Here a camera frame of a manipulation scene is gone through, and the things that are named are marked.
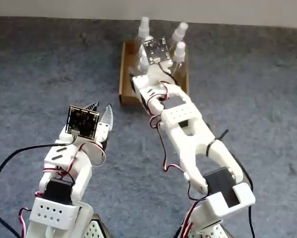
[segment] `white robotic arm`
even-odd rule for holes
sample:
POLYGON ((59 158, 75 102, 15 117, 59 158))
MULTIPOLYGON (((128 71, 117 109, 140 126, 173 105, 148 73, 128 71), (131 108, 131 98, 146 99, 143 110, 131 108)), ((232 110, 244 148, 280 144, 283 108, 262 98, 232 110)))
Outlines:
POLYGON ((219 225, 223 218, 253 205, 255 197, 249 185, 242 182, 243 171, 221 138, 213 135, 190 97, 175 85, 168 70, 171 65, 170 59, 152 63, 147 74, 131 78, 131 84, 147 113, 160 117, 160 127, 179 155, 185 179, 208 195, 187 213, 179 237, 187 236, 191 229, 192 235, 224 238, 227 236, 219 225), (198 154, 207 155, 221 169, 203 176, 196 166, 198 154))
POLYGON ((56 143, 69 145, 52 147, 45 157, 44 174, 30 214, 26 238, 88 238, 95 234, 97 229, 91 232, 91 228, 96 223, 86 231, 93 209, 81 199, 91 179, 92 166, 101 165, 106 156, 105 147, 113 123, 113 118, 107 121, 107 117, 105 113, 97 124, 93 140, 78 136, 69 144, 73 136, 66 133, 64 127, 56 143), (73 183, 57 178, 64 173, 70 175, 73 183))

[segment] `gray carpet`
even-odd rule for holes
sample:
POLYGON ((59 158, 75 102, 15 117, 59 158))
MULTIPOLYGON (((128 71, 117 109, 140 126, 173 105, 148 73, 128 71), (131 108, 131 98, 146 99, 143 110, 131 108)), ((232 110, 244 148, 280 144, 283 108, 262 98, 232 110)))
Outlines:
MULTIPOLYGON (((108 160, 94 169, 83 200, 116 238, 170 238, 191 204, 187 184, 178 171, 162 171, 148 116, 118 101, 121 41, 134 37, 137 24, 0 18, 0 163, 17 148, 53 142, 69 104, 111 103, 108 160)), ((153 21, 151 31, 170 35, 176 25, 153 21)), ((190 24, 186 41, 191 98, 216 135, 230 130, 223 141, 254 180, 257 237, 297 237, 297 30, 190 24)), ((0 214, 17 230, 47 152, 17 156, 0 177, 0 214)), ((216 168, 205 157, 198 166, 216 168)), ((237 238, 251 237, 247 211, 225 225, 237 238)), ((0 225, 0 238, 9 237, 0 225)))

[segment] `wire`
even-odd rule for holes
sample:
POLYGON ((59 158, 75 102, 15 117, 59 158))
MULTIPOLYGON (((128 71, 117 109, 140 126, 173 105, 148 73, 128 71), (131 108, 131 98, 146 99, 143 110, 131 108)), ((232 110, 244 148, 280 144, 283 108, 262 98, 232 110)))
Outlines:
POLYGON ((18 219, 19 219, 19 222, 21 224, 21 237, 22 238, 25 238, 26 236, 26 223, 23 219, 23 211, 26 210, 28 212, 31 212, 31 209, 27 208, 27 207, 23 207, 19 210, 19 213, 18 213, 18 219))
POLYGON ((70 179, 72 180, 73 184, 75 184, 75 180, 73 178, 73 176, 68 173, 66 170, 64 170, 62 167, 59 168, 44 168, 43 172, 59 172, 59 175, 63 178, 66 175, 68 175, 70 177, 70 179))
MULTIPOLYGON (((223 134, 220 137, 215 137, 207 146, 206 148, 206 156, 208 156, 209 153, 209 149, 211 147, 211 145, 216 141, 216 140, 222 140, 222 138, 228 133, 228 129, 226 129, 223 134)), ((249 173, 247 172, 247 170, 245 169, 245 167, 242 165, 242 163, 239 161, 239 159, 231 152, 229 151, 230 154, 232 155, 232 157, 234 158, 234 160, 237 162, 237 164, 241 167, 241 170, 243 171, 243 173, 245 174, 245 176, 247 177, 249 184, 250 184, 250 188, 251 191, 253 192, 253 181, 249 175, 249 173)), ((249 226, 250 226, 250 230, 251 230, 251 234, 252 234, 252 238, 255 238, 255 232, 254 232, 254 228, 252 225, 252 207, 249 206, 248 208, 248 219, 249 219, 249 226)))
POLYGON ((170 165, 166 165, 167 164, 167 153, 166 153, 166 148, 165 148, 165 145, 164 145, 164 141, 163 141, 163 138, 162 138, 162 135, 160 134, 160 131, 159 131, 159 125, 161 123, 161 120, 159 120, 157 123, 156 123, 156 130, 157 130, 157 133, 159 135, 159 138, 160 138, 160 141, 161 141, 161 144, 162 144, 162 147, 163 147, 163 150, 164 150, 164 160, 163 160, 163 171, 164 172, 167 172, 169 170, 170 167, 175 167, 177 168, 178 170, 180 170, 182 173, 184 173, 183 169, 181 167, 179 167, 178 165, 176 164, 170 164, 170 165))
POLYGON ((149 108, 149 102, 150 102, 150 100, 152 100, 155 96, 163 96, 164 98, 163 98, 163 100, 165 100, 166 99, 166 94, 162 94, 162 93, 156 93, 156 94, 153 94, 152 96, 150 96, 150 98, 148 99, 148 102, 147 102, 147 111, 148 111, 148 113, 150 114, 150 115, 153 115, 153 113, 151 112, 151 110, 150 110, 150 108, 149 108))
MULTIPOLYGON (((53 143, 53 144, 42 144, 42 145, 32 145, 32 146, 28 146, 28 147, 24 147, 18 150, 15 150, 13 153, 11 153, 4 161, 3 163, 0 165, 0 173, 3 170, 3 168, 5 167, 5 165, 17 154, 26 151, 26 150, 32 150, 32 149, 38 149, 38 148, 46 148, 46 147, 54 147, 54 146, 68 146, 71 145, 75 142, 76 137, 74 137, 73 141, 71 143, 62 143, 62 144, 58 144, 58 143, 53 143)), ((12 232, 17 238, 22 238, 17 231, 11 227, 3 218, 0 217, 0 223, 5 226, 10 232, 12 232)))
MULTIPOLYGON (((251 191, 253 192, 253 181, 252 181, 248 171, 245 169, 245 167, 242 165, 242 163, 239 161, 239 159, 237 159, 237 157, 231 151, 230 151, 230 154, 233 156, 234 160, 236 160, 237 164, 241 167, 244 175, 246 175, 246 178, 248 179, 249 184, 250 184, 251 191)), ((251 230, 251 233, 252 233, 252 238, 255 238, 256 235, 255 235, 254 228, 253 228, 253 225, 252 225, 251 211, 252 211, 252 206, 250 206, 248 208, 248 219, 249 219, 250 230, 251 230)))
POLYGON ((173 79, 173 80, 174 80, 174 83, 178 86, 178 82, 177 82, 177 80, 174 78, 174 76, 171 75, 170 73, 166 72, 166 71, 163 69, 163 67, 162 67, 162 65, 161 65, 160 63, 158 63, 158 66, 159 66, 160 70, 162 70, 163 73, 165 73, 168 77, 170 77, 171 79, 173 79))
POLYGON ((155 118, 158 118, 158 117, 160 117, 160 115, 154 115, 154 116, 152 116, 152 117, 149 119, 148 123, 149 123, 149 126, 150 126, 152 129, 156 129, 157 123, 156 123, 155 125, 152 125, 152 122, 153 122, 153 120, 154 120, 155 118))
POLYGON ((192 228, 192 226, 193 226, 193 223, 190 222, 187 226, 187 229, 186 229, 186 232, 185 232, 183 238, 186 238, 188 236, 188 233, 189 233, 190 229, 192 228))
POLYGON ((187 195, 188 195, 188 198, 189 198, 190 200, 192 200, 192 201, 203 201, 203 200, 205 200, 205 197, 200 198, 200 199, 198 199, 198 198, 193 198, 193 197, 190 195, 190 188, 191 188, 191 184, 190 184, 190 181, 188 181, 187 195))
POLYGON ((188 221, 189 221, 189 218, 190 218, 190 215, 192 214, 194 208, 197 206, 197 204, 199 203, 200 201, 196 201, 193 203, 193 205, 191 206, 191 208, 189 209, 185 219, 184 219, 184 222, 183 222, 183 225, 182 225, 182 228, 181 228, 181 232, 180 232, 180 238, 184 238, 184 233, 185 233, 185 230, 186 230, 186 227, 187 227, 187 224, 188 224, 188 221))

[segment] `white plastic part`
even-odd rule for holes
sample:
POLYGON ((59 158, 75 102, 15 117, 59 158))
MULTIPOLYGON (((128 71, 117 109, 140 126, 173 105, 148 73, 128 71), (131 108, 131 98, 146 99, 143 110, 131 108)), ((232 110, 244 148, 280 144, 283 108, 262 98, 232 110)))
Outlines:
POLYGON ((79 202, 76 205, 78 205, 81 209, 75 222, 71 237, 82 238, 84 237, 85 231, 88 228, 89 222, 93 216, 93 208, 89 204, 83 202, 79 202))
POLYGON ((79 207, 64 205, 36 197, 29 220, 54 227, 69 230, 75 222, 79 207))
POLYGON ((45 236, 46 238, 53 238, 55 233, 55 228, 48 226, 46 229, 45 236))
MULTIPOLYGON (((56 140, 56 143, 63 143, 63 141, 56 140)), ((71 199, 73 202, 81 201, 86 186, 92 176, 92 165, 90 159, 86 155, 90 153, 88 149, 90 149, 90 147, 87 147, 86 144, 86 147, 83 148, 84 152, 80 151, 77 153, 76 161, 70 170, 70 174, 75 178, 75 184, 71 193, 71 199)), ((44 167, 50 168, 52 166, 52 168, 55 168, 56 166, 59 166, 67 170, 77 150, 78 148, 75 145, 52 147, 45 157, 44 167)), ((96 152, 99 153, 98 158, 101 157, 99 149, 97 149, 96 152)), ((51 178, 56 177, 56 175, 57 172, 54 171, 44 172, 39 183, 39 191, 44 193, 47 183, 51 178)))
MULTIPOLYGON (((167 62, 162 62, 162 68, 167 69, 167 62)), ((172 142, 180 159, 180 166, 187 173, 194 189, 204 194, 208 193, 208 185, 196 167, 196 155, 206 154, 207 146, 215 139, 190 97, 173 80, 162 72, 157 64, 150 65, 147 75, 133 77, 137 98, 145 103, 154 115, 161 115, 162 126, 172 142), (166 94, 161 81, 166 81, 169 98, 179 96, 184 104, 165 110, 159 98, 166 94), (179 122, 188 121, 186 128, 181 128, 179 122)), ((220 141, 216 140, 209 148, 208 156, 221 167, 228 167, 237 183, 242 182, 243 172, 231 153, 220 141)))
POLYGON ((185 61, 185 48, 186 48, 186 44, 185 42, 178 42, 176 44, 176 49, 174 52, 174 56, 173 56, 173 60, 177 63, 182 63, 185 61))
POLYGON ((146 56, 141 56, 139 63, 139 71, 141 71, 143 74, 146 74, 148 72, 148 68, 148 58, 146 56))
POLYGON ((202 201, 196 207, 190 217, 193 222, 192 230, 196 233, 204 233, 204 228, 217 221, 223 220, 225 217, 238 213, 255 203, 255 197, 246 183, 240 183, 233 187, 233 190, 239 200, 239 204, 228 207, 223 194, 221 192, 210 195, 205 201, 202 201))
POLYGON ((220 224, 204 229, 201 234, 190 230, 187 238, 228 238, 220 224))
MULTIPOLYGON (((80 208, 77 217, 74 219, 75 224, 68 230, 54 229, 53 238, 82 238, 93 216, 93 209, 90 205, 78 202, 75 206, 80 208)), ((43 223, 30 221, 26 238, 45 238, 48 226, 43 223)))
POLYGON ((113 128, 113 111, 112 111, 111 104, 108 104, 106 106, 105 112, 102 115, 100 122, 109 125, 109 131, 112 130, 112 128, 113 128))
POLYGON ((138 36, 143 39, 149 36, 149 18, 148 17, 145 17, 145 16, 142 17, 141 24, 139 26, 138 36))
POLYGON ((83 238, 105 238, 105 234, 102 233, 98 221, 91 221, 87 227, 83 238))
POLYGON ((182 41, 187 29, 188 24, 186 22, 181 22, 172 35, 173 40, 176 42, 182 41))

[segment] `black cable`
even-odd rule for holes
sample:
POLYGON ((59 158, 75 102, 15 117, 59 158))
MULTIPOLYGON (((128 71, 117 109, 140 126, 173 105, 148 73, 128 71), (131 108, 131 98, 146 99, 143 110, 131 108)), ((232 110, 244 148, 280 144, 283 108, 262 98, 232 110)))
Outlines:
MULTIPOLYGON (((233 156, 234 160, 236 160, 237 164, 241 167, 244 175, 246 176, 246 178, 248 179, 249 181, 249 184, 250 184, 250 188, 251 188, 251 191, 253 192, 253 181, 250 177, 250 175, 248 174, 247 170, 245 169, 245 167, 242 165, 242 163, 239 161, 239 159, 237 159, 237 157, 230 151, 230 154, 233 156)), ((248 209, 248 218, 249 218, 249 226, 250 226, 250 230, 251 230, 251 233, 252 233, 252 238, 255 238, 256 235, 254 233, 254 228, 253 228, 253 225, 252 225, 252 215, 251 215, 251 206, 249 207, 248 209)))
POLYGON ((63 168, 59 168, 62 172, 65 172, 66 173, 66 175, 68 175, 69 177, 70 177, 70 179, 72 180, 72 182, 73 182, 73 184, 75 184, 75 180, 74 180, 74 178, 73 178, 73 176, 70 174, 70 173, 68 173, 66 170, 64 170, 63 168))
POLYGON ((173 79, 174 82, 175 82, 175 84, 178 86, 178 82, 177 82, 176 78, 174 78, 174 76, 171 75, 170 73, 166 72, 166 71, 162 68, 162 65, 160 65, 160 63, 158 63, 158 66, 159 66, 160 70, 162 70, 163 73, 165 73, 168 77, 170 77, 171 79, 173 79))
MULTIPOLYGON (((68 146, 71 145, 75 142, 76 137, 74 137, 73 141, 71 143, 63 143, 63 144, 57 144, 57 143, 53 143, 53 144, 43 144, 43 145, 32 145, 32 146, 28 146, 25 148, 21 148, 18 150, 15 150, 12 154, 10 154, 4 161, 3 163, 0 165, 0 173, 3 170, 3 168, 5 167, 5 165, 17 154, 26 151, 26 150, 32 150, 32 149, 38 149, 38 148, 45 148, 45 147, 54 147, 54 146, 68 146)), ((0 217, 0 223, 5 226, 10 232, 12 232, 17 238, 21 238, 21 236, 17 233, 17 231, 11 227, 3 218, 0 217)))
POLYGON ((188 190, 187 190, 187 195, 188 195, 188 198, 192 201, 204 201, 205 198, 207 196, 204 196, 202 198, 193 198, 191 195, 190 195, 190 188, 191 188, 191 184, 190 184, 190 181, 188 181, 188 190))

